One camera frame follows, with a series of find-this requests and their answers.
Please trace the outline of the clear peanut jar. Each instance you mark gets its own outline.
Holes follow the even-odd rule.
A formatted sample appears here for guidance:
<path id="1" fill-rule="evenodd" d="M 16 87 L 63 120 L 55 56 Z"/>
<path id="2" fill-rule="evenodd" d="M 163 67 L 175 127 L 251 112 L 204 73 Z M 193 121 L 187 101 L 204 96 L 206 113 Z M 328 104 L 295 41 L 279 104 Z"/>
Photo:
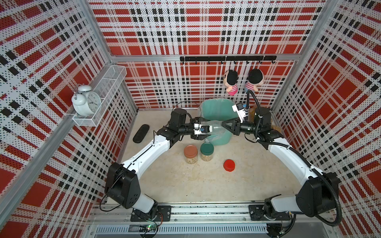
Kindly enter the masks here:
<path id="1" fill-rule="evenodd" d="M 226 133 L 228 130 L 222 126 L 222 121 L 209 121 L 209 134 L 220 135 Z"/>

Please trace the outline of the green lid peanut jar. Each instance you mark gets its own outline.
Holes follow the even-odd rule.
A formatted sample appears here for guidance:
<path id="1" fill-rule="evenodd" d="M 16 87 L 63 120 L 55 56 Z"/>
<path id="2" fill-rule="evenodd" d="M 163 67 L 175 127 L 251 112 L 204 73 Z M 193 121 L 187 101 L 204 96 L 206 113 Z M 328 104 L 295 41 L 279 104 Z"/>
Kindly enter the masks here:
<path id="1" fill-rule="evenodd" d="M 203 161 L 210 161 L 212 160 L 213 158 L 213 154 L 214 154 L 214 146 L 213 144 L 209 143 L 209 142 L 205 142 L 201 145 L 200 147 L 200 156 L 201 156 L 201 159 Z"/>

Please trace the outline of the red jar lid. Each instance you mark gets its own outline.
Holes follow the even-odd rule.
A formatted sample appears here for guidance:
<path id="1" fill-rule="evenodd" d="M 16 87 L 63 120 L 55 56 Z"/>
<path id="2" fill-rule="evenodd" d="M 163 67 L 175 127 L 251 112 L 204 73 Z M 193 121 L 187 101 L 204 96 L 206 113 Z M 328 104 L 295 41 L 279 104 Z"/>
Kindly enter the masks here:
<path id="1" fill-rule="evenodd" d="M 224 163 L 223 163 L 223 168 L 224 170 L 228 171 L 228 172 L 232 172 L 235 170 L 236 168 L 236 164 L 233 160 L 231 159 L 227 159 Z"/>

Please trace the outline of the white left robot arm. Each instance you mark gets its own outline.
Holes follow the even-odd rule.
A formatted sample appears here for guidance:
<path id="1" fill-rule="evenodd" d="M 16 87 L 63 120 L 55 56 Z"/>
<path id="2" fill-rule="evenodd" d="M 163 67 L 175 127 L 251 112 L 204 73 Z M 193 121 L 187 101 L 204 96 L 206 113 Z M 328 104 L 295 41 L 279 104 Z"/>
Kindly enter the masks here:
<path id="1" fill-rule="evenodd" d="M 202 117 L 190 119 L 186 123 L 188 116 L 186 110 L 174 109 L 168 123 L 154 133 L 153 140 L 147 146 L 124 163 L 112 164 L 107 173 L 105 197 L 126 209 L 133 208 L 154 219 L 158 213 L 158 203 L 140 189 L 140 178 L 144 172 L 183 136 L 204 140 L 215 132 L 210 121 Z"/>

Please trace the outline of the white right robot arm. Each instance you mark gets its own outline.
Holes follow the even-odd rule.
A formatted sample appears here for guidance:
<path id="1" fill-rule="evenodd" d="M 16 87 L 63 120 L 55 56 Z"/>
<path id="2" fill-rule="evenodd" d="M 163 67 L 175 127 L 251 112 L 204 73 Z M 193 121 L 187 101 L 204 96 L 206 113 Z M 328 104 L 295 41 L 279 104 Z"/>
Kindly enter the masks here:
<path id="1" fill-rule="evenodd" d="M 325 173 L 308 162 L 279 131 L 272 129 L 269 109 L 258 108 L 253 122 L 245 120 L 248 110 L 241 104 L 234 105 L 232 110 L 238 116 L 222 122 L 222 126 L 234 135 L 254 135 L 256 142 L 275 155 L 302 186 L 297 194 L 267 198 L 265 215 L 273 219 L 280 213 L 291 212 L 316 217 L 332 227 L 338 226 L 342 220 L 342 210 L 337 175 Z"/>

